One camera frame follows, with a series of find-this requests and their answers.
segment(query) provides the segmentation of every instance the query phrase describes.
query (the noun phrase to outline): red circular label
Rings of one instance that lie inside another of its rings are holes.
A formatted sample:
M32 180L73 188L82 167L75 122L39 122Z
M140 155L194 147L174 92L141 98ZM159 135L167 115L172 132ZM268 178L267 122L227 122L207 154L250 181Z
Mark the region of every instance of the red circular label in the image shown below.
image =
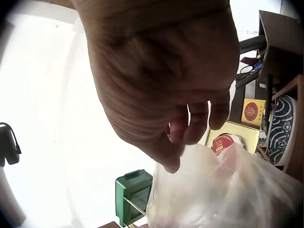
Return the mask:
M257 117L257 105L253 102L250 102L246 105L244 110L245 118L249 121L253 121Z
M229 135L220 135L213 140L211 149L215 155L219 155L224 149L233 143L234 141Z

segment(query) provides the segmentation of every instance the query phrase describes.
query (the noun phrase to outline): wooden frame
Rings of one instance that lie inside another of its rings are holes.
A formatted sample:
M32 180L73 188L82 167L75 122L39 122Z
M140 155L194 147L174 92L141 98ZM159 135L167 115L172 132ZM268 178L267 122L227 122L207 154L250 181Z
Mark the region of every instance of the wooden frame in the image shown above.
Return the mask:
M283 167L283 172L303 182L303 78L302 74L297 75L283 89L272 96L272 100L276 100L283 94L295 92L296 95L291 95L295 98L297 109L295 119L295 132L291 140L291 152L288 154L286 164ZM262 148L257 145L257 149L261 152L264 159L269 161L267 156L268 148Z

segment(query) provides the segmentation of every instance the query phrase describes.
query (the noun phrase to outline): plastic bag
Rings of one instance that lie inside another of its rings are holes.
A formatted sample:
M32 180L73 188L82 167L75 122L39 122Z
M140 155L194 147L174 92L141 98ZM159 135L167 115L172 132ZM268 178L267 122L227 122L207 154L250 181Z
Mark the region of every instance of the plastic bag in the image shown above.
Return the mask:
M156 164L149 228L278 227L303 197L303 184L237 143L220 155L186 146L175 174Z

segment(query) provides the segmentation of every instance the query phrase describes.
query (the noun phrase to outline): green box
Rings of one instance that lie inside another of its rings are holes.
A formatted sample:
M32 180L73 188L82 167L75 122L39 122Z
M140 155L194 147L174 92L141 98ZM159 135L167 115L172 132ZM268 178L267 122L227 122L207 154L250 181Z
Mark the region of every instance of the green box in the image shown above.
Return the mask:
M144 169L136 170L118 177L115 181L115 209L122 227L141 219L141 214L126 199L132 201L144 212L146 211L153 177Z

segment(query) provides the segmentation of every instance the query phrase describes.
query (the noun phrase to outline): round container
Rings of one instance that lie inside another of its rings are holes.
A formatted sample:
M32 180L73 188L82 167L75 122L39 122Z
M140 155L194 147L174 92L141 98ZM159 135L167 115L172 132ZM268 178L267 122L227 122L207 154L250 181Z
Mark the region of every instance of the round container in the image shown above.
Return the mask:
M283 95L276 101L275 113L270 127L268 151L270 162L284 166L291 152L291 141L295 129L296 100Z

